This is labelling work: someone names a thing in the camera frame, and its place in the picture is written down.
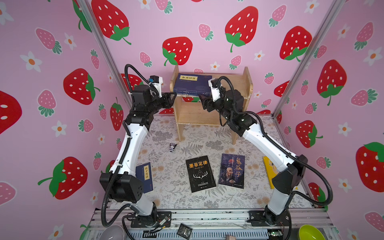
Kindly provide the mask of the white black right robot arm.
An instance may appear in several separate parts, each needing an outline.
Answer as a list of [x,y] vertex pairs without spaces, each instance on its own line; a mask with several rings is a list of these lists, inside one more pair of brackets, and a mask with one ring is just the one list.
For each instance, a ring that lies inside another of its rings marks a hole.
[[296,156],[271,138],[265,132],[263,122],[257,114],[243,112],[239,103],[244,98],[239,91],[213,93],[210,96],[199,95],[199,98],[204,110],[218,112],[234,133],[262,151],[279,171],[272,179],[273,194],[262,217],[268,225],[277,225],[286,218],[294,188],[300,183],[306,170],[298,161],[303,160],[306,164],[308,160],[304,156]]

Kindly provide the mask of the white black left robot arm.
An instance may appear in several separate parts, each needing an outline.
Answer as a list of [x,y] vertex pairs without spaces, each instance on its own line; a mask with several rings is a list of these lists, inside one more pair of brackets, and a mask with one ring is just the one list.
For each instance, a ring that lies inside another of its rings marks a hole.
[[[125,138],[123,146],[111,169],[101,174],[100,183],[105,190],[101,213],[105,227],[126,209],[132,209],[139,217],[154,219],[157,214],[155,203],[143,193],[143,183],[136,177],[136,165],[141,146],[149,132],[154,115],[161,109],[173,106],[177,93],[161,93],[155,85],[140,85],[130,92],[133,106],[123,121]],[[124,203],[110,221],[106,211],[109,200]]]

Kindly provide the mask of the navy book behind left arm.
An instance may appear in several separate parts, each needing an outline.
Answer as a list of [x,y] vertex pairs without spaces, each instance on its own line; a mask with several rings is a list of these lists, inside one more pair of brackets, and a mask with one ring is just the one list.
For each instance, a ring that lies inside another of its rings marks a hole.
[[154,190],[151,163],[136,166],[136,178],[143,183],[144,194]]

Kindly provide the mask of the navy book yellow label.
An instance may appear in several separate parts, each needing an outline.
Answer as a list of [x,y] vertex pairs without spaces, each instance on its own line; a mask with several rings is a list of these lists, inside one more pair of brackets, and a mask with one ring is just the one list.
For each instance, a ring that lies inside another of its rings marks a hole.
[[203,89],[203,90],[188,90],[183,88],[174,88],[173,92],[177,93],[177,95],[181,96],[195,96],[198,97],[199,95],[209,96],[211,93],[211,89]]

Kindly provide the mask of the dark old man book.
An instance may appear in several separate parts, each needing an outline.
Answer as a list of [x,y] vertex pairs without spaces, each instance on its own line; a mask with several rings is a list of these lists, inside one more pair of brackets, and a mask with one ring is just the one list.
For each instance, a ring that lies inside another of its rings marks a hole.
[[245,156],[222,154],[219,184],[244,189]]

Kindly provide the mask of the black antler cover book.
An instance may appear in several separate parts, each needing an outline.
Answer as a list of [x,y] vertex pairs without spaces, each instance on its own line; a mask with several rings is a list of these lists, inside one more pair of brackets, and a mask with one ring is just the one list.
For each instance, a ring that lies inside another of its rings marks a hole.
[[208,156],[186,160],[192,193],[216,187]]

